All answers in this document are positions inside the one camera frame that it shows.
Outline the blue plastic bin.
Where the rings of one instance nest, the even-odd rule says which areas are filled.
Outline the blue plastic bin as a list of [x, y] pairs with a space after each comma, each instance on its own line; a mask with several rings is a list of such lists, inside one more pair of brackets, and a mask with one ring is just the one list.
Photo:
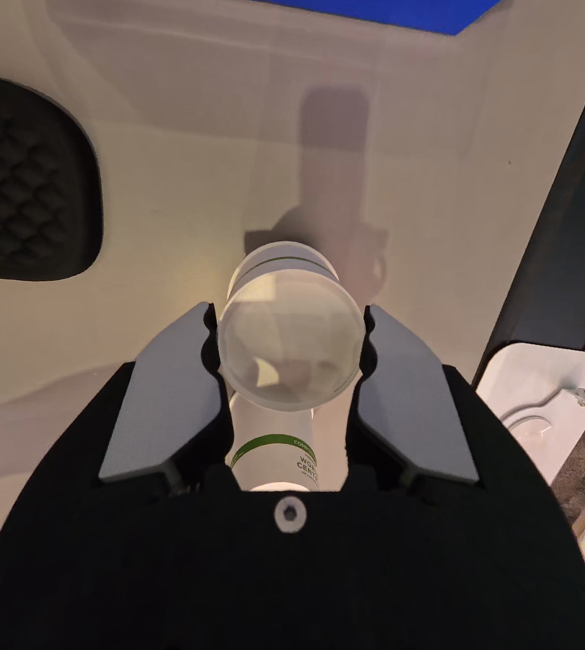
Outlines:
[[455, 36], [499, 1], [267, 1], [268, 4], [380, 25]]

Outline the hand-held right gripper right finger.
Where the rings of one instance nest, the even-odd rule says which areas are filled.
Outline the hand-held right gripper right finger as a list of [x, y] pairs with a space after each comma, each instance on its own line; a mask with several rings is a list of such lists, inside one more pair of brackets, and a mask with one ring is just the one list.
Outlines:
[[420, 477], [474, 485], [472, 452], [439, 358], [378, 305], [365, 309], [362, 377], [347, 420], [347, 460], [373, 468], [380, 489]]

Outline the black textured cushion pad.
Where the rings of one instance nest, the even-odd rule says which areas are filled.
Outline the black textured cushion pad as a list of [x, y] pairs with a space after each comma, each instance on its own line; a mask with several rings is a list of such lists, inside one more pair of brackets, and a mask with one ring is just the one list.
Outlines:
[[60, 281], [103, 243], [100, 169], [62, 106], [0, 78], [0, 280]]

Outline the wooden book stand white base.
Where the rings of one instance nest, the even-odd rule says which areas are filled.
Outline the wooden book stand white base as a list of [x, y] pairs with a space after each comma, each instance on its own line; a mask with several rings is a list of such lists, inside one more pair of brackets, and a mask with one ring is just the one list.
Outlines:
[[508, 345], [488, 363], [477, 394], [553, 483], [585, 432], [585, 351]]

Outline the white paper cup green band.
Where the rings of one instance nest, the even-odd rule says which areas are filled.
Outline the white paper cup green band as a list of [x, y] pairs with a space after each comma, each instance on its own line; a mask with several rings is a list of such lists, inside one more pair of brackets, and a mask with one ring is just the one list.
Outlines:
[[261, 246], [237, 267], [218, 317], [223, 375], [260, 408], [313, 410], [360, 371], [363, 310], [310, 246]]

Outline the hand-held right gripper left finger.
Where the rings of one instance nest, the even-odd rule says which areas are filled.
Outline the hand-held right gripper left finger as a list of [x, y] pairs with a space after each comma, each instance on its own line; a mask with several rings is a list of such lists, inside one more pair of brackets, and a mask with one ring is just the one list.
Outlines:
[[208, 470], [225, 465], [234, 432], [217, 326], [214, 304], [200, 302], [139, 353], [99, 470], [103, 483], [159, 475], [171, 490], [202, 490]]

